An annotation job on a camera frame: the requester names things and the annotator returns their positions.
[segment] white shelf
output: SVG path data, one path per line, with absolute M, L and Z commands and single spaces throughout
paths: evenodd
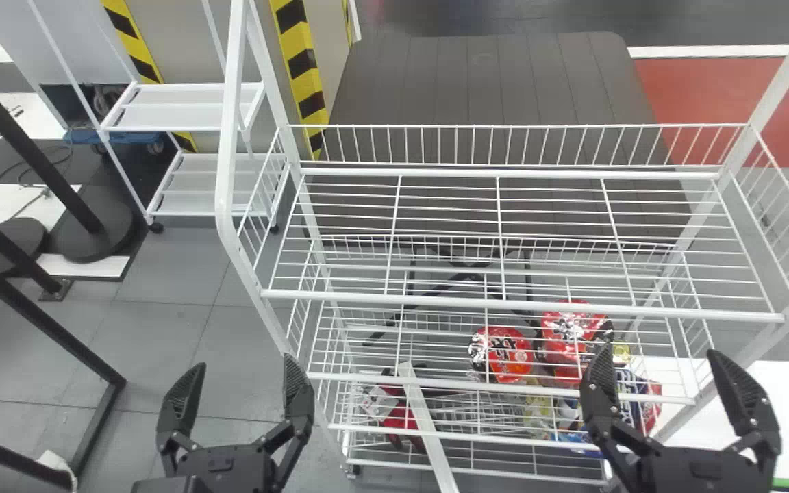
M 264 84 L 244 82 L 239 98 L 250 128 Z M 131 84 L 101 122 L 106 131 L 220 131 L 223 84 Z
M 151 200 L 149 209 L 156 216 L 213 216 L 215 215 L 215 180 L 218 155 L 216 153 L 179 153 L 166 172 L 160 187 Z M 233 188 L 233 215 L 266 216 L 266 210 L 256 197 L 253 207 L 247 207 L 254 191 L 266 154 L 236 154 L 236 174 Z M 270 170 L 268 180 L 278 184 L 278 175 Z
M 582 364 L 551 358 L 562 351 L 538 331 L 545 312 L 610 319 L 629 353 L 620 400 L 655 417 L 633 419 L 651 435 L 701 403 L 717 331 L 787 322 L 789 184 L 762 141 L 739 171 L 724 166 L 733 128 L 292 125 L 321 135 L 321 152 L 288 175 L 283 231 L 242 221 L 222 238 L 255 273 L 247 286 L 293 301 L 284 334 L 269 331 L 305 362 L 347 462 L 432 470 L 386 437 L 412 435 L 440 440 L 454 473 L 600 485 L 603 462 L 567 409 L 565 428 L 544 422 L 579 398 L 602 341 L 576 347 Z M 484 327 L 513 328 L 532 370 L 472 368 Z M 415 377 L 397 374 L 404 362 Z M 358 387 L 375 385 L 422 388 L 434 429 L 364 413 Z

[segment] black frame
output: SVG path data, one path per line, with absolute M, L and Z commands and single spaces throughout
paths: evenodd
M 118 371 L 110 367 L 108 363 L 91 351 L 90 347 L 85 346 L 81 340 L 66 330 L 52 316 L 48 315 L 38 305 L 35 305 L 18 288 L 12 286 L 2 275 L 0 275 L 0 299 L 108 383 L 99 405 L 97 405 L 97 410 L 84 431 L 84 437 L 82 437 L 78 449 L 75 450 L 72 460 L 69 461 L 69 467 L 72 469 L 72 472 L 75 473 L 76 477 L 80 477 L 88 459 L 90 459 L 93 447 L 99 439 L 99 434 L 103 430 L 110 413 L 112 413 L 115 400 L 118 399 L 121 390 L 126 386 L 126 378 L 123 378 Z M 69 491 L 72 490 L 72 481 L 68 472 L 48 468 L 4 446 L 0 446 L 0 464 L 21 474 L 31 475 L 31 477 L 38 480 L 46 481 Z

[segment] caster wheel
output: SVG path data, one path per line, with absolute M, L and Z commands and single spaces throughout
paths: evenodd
M 342 471 L 345 472 L 345 477 L 347 479 L 358 479 L 361 475 L 361 466 L 357 464 L 347 464 Z
M 147 150 L 152 156 L 157 156 L 163 152 L 163 142 L 152 142 L 151 144 L 145 144 L 145 150 Z

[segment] wire shelf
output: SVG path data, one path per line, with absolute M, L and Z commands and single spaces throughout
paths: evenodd
M 366 466 L 432 471 L 428 457 L 412 447 L 397 450 L 381 433 L 341 431 L 347 462 Z M 543 446 L 441 440 L 456 474 L 495 475 L 602 486 L 603 461 L 570 450 Z
M 710 171 L 745 124 L 293 125 L 316 165 L 591 166 Z
M 294 134 L 317 149 L 299 165 Z M 705 398 L 717 328 L 789 312 L 789 184 L 748 125 L 293 125 L 260 174 L 250 203 L 280 174 L 297 198 L 279 224 L 237 221 L 234 262 L 264 308 L 291 302 L 271 333 L 351 463 L 432 470 L 408 438 L 433 437 L 456 473 L 604 484 L 577 406 L 599 344 L 623 418 L 664 436 Z M 574 313 L 609 325 L 555 349 L 544 324 Z M 432 430 L 362 407 L 416 386 Z
M 383 375 L 397 364 L 410 361 L 422 367 L 417 377 L 452 389 L 485 389 L 492 392 L 576 399 L 577 383 L 586 360 L 605 340 L 581 341 L 573 361 L 552 358 L 550 341 L 538 329 L 542 313 L 494 312 L 490 309 L 432 309 L 417 307 L 356 306 L 322 302 L 316 312 L 317 327 L 310 349 L 311 378 L 333 381 L 403 385 L 397 371 Z M 613 340 L 623 356 L 620 384 L 633 387 L 634 378 L 661 385 L 656 393 L 623 391 L 621 399 L 636 402 L 692 403 L 699 385 L 710 377 L 704 359 L 714 347 L 701 320 L 617 318 L 611 316 Z M 468 349 L 475 334 L 486 327 L 512 327 L 515 343 L 524 341 L 528 369 L 518 374 L 486 365 L 472 369 Z M 499 381 L 514 380 L 513 383 Z

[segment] white wall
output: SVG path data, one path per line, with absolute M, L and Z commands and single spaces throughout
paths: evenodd
M 78 82 L 129 82 L 120 40 L 97 0 L 35 0 Z M 68 84 L 26 0 L 0 0 L 0 43 L 33 87 Z

